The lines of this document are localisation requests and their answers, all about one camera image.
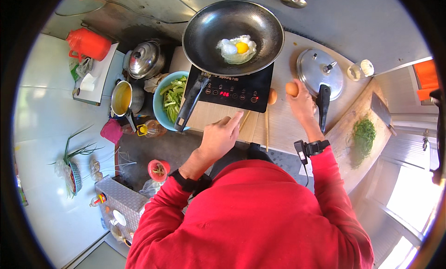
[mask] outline blue bowl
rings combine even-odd
[[[181,78],[181,76],[189,76],[188,71],[177,71],[172,74],[169,74],[166,76],[161,82],[158,84],[158,88],[155,90],[155,94],[153,95],[153,112],[155,113],[155,117],[160,122],[160,124],[167,128],[170,131],[177,132],[176,129],[174,129],[174,123],[169,121],[169,118],[167,117],[167,114],[163,110],[163,104],[164,104],[164,96],[160,95],[160,92],[167,87],[170,82],[177,78]]]

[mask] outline cleaver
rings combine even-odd
[[[392,121],[392,117],[390,116],[389,109],[384,104],[384,102],[378,97],[378,95],[373,92],[371,95],[371,106],[370,108],[373,110],[373,112],[378,115],[378,117],[381,118],[381,120],[386,124],[388,129],[392,132],[394,136],[397,136],[397,133],[395,132],[395,129],[390,124]]]

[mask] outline fried egg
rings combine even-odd
[[[220,49],[221,55],[226,63],[240,65],[251,60],[257,44],[251,40],[249,35],[239,36],[233,39],[222,39],[217,43],[216,49]]]

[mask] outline red thermos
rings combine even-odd
[[[79,58],[79,62],[85,57],[90,57],[98,61],[103,60],[112,45],[110,40],[95,32],[88,31],[86,28],[70,31],[66,37],[66,41],[71,49],[68,55],[73,58]]]

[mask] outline red sweater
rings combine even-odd
[[[181,212],[190,193],[168,177],[145,206],[126,269],[371,268],[331,150],[312,156],[315,194],[281,168],[242,160],[223,169]]]

